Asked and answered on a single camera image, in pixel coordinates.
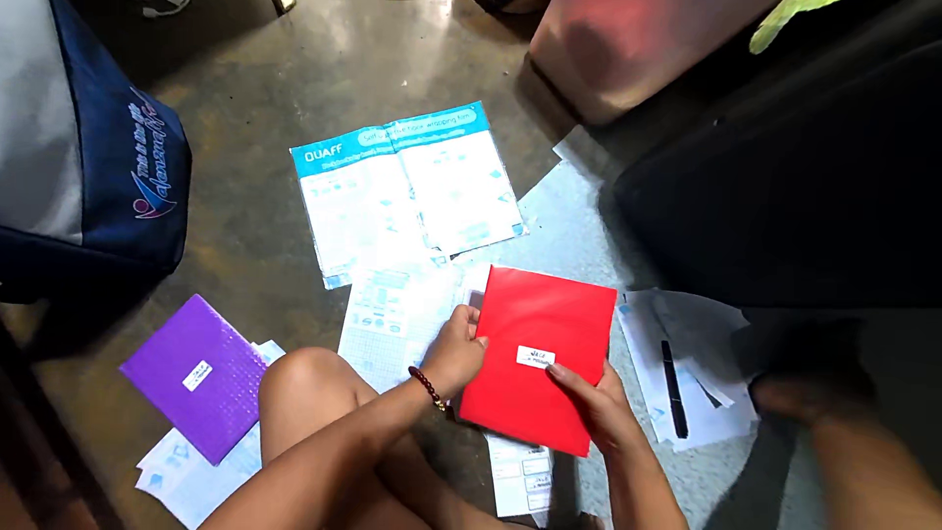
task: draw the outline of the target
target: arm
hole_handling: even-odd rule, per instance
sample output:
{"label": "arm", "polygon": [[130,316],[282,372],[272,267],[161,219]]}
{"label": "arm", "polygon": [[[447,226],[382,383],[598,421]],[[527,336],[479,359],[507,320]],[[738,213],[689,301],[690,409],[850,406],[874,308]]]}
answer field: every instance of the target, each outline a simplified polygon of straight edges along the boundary
{"label": "arm", "polygon": [[942,494],[902,440],[880,424],[869,377],[859,365],[843,369],[767,375],[752,388],[763,412],[787,416],[810,429],[828,527],[942,528]]}
{"label": "arm", "polygon": [[583,411],[609,474],[611,517],[616,530],[686,530],[667,476],[631,413],[618,373],[605,361],[596,387],[560,364],[546,369]]}
{"label": "arm", "polygon": [[[458,306],[423,369],[443,399],[480,370],[487,339],[474,340],[478,312]],[[229,497],[203,528],[322,528],[344,489],[379,462],[429,409],[414,379],[389,390],[288,449]]]}

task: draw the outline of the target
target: pink container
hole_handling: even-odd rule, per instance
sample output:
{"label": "pink container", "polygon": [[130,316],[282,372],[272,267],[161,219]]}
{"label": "pink container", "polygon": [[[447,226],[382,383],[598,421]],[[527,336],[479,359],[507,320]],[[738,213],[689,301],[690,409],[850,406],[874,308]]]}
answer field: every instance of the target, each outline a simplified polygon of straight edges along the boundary
{"label": "pink container", "polygon": [[552,0],[536,65],[589,124],[635,107],[778,0]]}

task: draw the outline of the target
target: book cover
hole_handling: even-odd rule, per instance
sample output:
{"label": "book cover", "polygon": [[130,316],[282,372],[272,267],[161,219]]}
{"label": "book cover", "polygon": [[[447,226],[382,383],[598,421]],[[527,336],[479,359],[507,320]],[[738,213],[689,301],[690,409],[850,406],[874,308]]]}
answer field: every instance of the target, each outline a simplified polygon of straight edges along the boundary
{"label": "book cover", "polygon": [[464,389],[461,418],[586,456],[589,432],[545,367],[558,362],[598,383],[617,294],[556,276],[492,266],[478,323],[478,336],[490,342],[480,373]]}
{"label": "book cover", "polygon": [[195,294],[120,370],[216,466],[258,422],[265,368]]}

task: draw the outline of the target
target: black marker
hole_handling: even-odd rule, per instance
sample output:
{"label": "black marker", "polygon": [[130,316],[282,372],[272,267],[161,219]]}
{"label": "black marker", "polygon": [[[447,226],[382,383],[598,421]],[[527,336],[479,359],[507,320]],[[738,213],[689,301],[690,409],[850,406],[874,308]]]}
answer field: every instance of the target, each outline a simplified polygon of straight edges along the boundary
{"label": "black marker", "polygon": [[674,370],[674,355],[667,340],[660,342],[660,352],[664,355],[664,375],[667,377],[667,395],[671,398],[671,415],[674,416],[674,431],[680,439],[686,439],[687,415],[684,403],[680,401],[680,386],[677,385],[677,372]]}

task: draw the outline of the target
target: hand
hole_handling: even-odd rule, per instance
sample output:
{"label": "hand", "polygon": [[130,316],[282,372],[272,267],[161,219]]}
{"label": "hand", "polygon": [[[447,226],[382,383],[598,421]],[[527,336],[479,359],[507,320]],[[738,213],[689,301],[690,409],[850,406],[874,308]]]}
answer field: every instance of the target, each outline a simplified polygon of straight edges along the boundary
{"label": "hand", "polygon": [[479,317],[480,311],[474,307],[455,307],[425,355],[422,373],[443,400],[470,383],[484,363],[487,338],[475,339]]}
{"label": "hand", "polygon": [[608,457],[627,450],[639,440],[647,443],[625,397],[622,378],[607,360],[602,379],[594,387],[561,364],[552,364],[546,367],[546,371],[573,398],[592,441],[602,455]]}

